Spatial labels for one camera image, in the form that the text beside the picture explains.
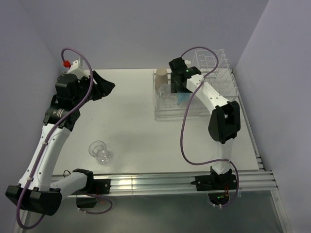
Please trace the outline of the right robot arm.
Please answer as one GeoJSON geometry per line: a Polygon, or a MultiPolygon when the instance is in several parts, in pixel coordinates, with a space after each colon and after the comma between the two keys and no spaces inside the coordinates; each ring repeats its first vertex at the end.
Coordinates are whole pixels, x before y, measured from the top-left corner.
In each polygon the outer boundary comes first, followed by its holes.
{"type": "Polygon", "coordinates": [[[208,133],[217,145],[216,157],[211,164],[207,185],[221,189],[231,182],[237,183],[237,176],[231,162],[234,139],[241,129],[240,105],[229,101],[215,90],[197,67],[187,67],[181,57],[169,62],[171,69],[171,92],[190,93],[190,98],[197,97],[210,113],[208,133]]]}

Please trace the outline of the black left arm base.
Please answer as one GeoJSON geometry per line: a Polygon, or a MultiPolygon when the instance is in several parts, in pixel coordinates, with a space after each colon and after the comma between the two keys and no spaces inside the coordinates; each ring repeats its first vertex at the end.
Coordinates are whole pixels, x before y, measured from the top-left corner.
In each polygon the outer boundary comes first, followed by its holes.
{"type": "Polygon", "coordinates": [[[87,176],[86,186],[76,192],[74,194],[79,195],[86,195],[87,198],[77,198],[76,199],[76,206],[78,208],[78,211],[81,211],[85,214],[90,215],[100,215],[109,212],[113,207],[113,202],[107,198],[105,198],[103,195],[109,194],[110,187],[111,187],[111,179],[105,178],[105,179],[95,179],[94,174],[92,171],[80,169],[77,168],[72,171],[72,173],[82,173],[87,176]],[[97,204],[97,202],[108,202],[110,205],[109,207],[101,212],[92,212],[90,210],[87,210],[88,208],[94,208],[97,204]]]}

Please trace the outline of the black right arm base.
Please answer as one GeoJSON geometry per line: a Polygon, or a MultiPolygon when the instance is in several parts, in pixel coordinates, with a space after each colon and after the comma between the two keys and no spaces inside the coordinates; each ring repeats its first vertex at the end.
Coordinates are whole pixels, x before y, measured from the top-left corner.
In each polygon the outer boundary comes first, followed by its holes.
{"type": "Polygon", "coordinates": [[[232,173],[231,168],[220,175],[212,168],[210,172],[209,175],[195,176],[191,185],[195,185],[196,191],[215,191],[208,193],[209,202],[213,207],[222,209],[239,196],[239,177],[232,173]]]}

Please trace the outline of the beige plastic tumbler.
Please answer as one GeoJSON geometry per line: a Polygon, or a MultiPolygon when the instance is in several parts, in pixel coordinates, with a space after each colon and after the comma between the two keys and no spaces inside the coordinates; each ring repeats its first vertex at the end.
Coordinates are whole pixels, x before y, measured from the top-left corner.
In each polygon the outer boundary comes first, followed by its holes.
{"type": "Polygon", "coordinates": [[[158,91],[163,84],[168,84],[168,72],[166,68],[158,68],[155,72],[155,90],[158,91]]]}

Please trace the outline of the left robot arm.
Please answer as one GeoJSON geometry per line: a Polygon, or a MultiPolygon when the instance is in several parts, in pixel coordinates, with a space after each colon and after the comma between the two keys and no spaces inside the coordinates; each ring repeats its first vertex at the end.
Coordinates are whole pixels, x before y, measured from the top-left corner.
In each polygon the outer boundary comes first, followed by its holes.
{"type": "Polygon", "coordinates": [[[56,93],[45,112],[42,134],[26,172],[17,185],[10,185],[6,197],[22,210],[52,216],[62,200],[81,191],[91,193],[95,188],[92,171],[77,168],[57,182],[51,182],[61,149],[80,117],[74,109],[83,99],[100,100],[108,96],[115,84],[103,79],[96,71],[78,78],[63,74],[57,78],[56,93]]]}

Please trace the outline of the clear glass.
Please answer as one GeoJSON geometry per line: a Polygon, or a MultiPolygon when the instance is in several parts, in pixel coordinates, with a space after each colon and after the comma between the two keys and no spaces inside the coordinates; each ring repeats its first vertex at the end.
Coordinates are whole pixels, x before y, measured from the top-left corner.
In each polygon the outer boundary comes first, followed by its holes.
{"type": "Polygon", "coordinates": [[[106,165],[109,162],[109,151],[103,141],[94,141],[91,143],[88,152],[102,165],[106,165]]]}
{"type": "Polygon", "coordinates": [[[171,95],[171,87],[168,83],[162,84],[158,89],[158,98],[166,99],[171,95]]]}

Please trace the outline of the light blue mug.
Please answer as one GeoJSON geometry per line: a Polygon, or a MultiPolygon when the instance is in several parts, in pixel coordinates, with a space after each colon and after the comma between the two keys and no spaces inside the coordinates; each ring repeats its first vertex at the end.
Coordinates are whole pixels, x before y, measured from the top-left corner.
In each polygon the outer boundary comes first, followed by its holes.
{"type": "Polygon", "coordinates": [[[177,106],[187,105],[192,93],[191,92],[178,92],[176,94],[177,106]]]}

